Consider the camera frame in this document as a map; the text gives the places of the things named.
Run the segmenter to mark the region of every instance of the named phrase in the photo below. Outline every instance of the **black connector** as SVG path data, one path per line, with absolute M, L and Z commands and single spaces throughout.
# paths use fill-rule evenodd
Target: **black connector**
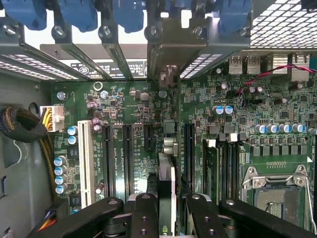
M 110 125 L 102 126 L 103 138 L 103 161 L 104 161 L 104 182 L 105 197 L 115 196 L 115 174 L 113 156 L 113 130 Z
M 195 124 L 184 124 L 184 146 L 185 146 L 185 176 L 190 182 L 191 190 L 195 187 Z
M 124 182 L 125 199 L 134 193 L 134 145 L 132 125 L 123 125 L 123 157 L 124 157 Z
M 153 125 L 144 124 L 144 149 L 154 150 Z

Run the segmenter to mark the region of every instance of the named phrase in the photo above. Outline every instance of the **power connector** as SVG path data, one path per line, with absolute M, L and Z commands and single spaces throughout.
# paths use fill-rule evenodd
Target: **power connector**
M 43 111 L 50 110 L 47 120 L 50 123 L 48 132 L 63 132 L 65 129 L 65 116 L 63 106 L 40 106 L 40 113 L 42 116 Z

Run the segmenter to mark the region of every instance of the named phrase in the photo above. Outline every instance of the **ventilation grille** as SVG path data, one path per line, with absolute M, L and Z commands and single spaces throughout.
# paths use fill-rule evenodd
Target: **ventilation grille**
M 277 0 L 254 19 L 250 48 L 317 47 L 317 12 L 301 8 L 300 0 Z

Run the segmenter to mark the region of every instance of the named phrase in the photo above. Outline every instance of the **mounting hole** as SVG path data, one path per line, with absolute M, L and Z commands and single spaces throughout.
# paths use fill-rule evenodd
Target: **mounting hole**
M 36 103 L 30 103 L 28 110 L 36 116 L 40 114 L 39 106 Z
M 210 233 L 210 235 L 212 235 L 212 236 L 216 235 L 216 232 L 214 231 L 214 229 L 210 229 L 210 230 L 209 230 L 209 233 Z
M 142 234 L 142 235 L 145 236 L 147 233 L 148 233 L 148 231 L 147 231 L 146 229 L 142 229 L 142 230 L 141 230 L 141 234 Z
M 96 92 L 99 92 L 100 90 L 102 90 L 102 88 L 103 88 L 103 83 L 101 83 L 101 82 L 95 82 L 93 85 L 93 89 Z

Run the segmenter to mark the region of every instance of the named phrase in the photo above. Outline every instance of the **pci slot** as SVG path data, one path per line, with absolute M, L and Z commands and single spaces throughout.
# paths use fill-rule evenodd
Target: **pci slot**
M 124 182 L 125 199 L 134 193 L 134 145 L 132 125 L 123 125 L 123 157 L 124 157 Z
M 116 193 L 113 157 L 113 130 L 110 125 L 105 125 L 102 127 L 102 137 L 105 197 L 114 197 Z
M 195 192 L 195 124 L 184 124 L 184 165 L 185 176 Z
M 144 148 L 145 150 L 154 150 L 152 124 L 144 124 Z
M 78 121 L 81 208 L 95 202 L 94 150 L 90 120 Z

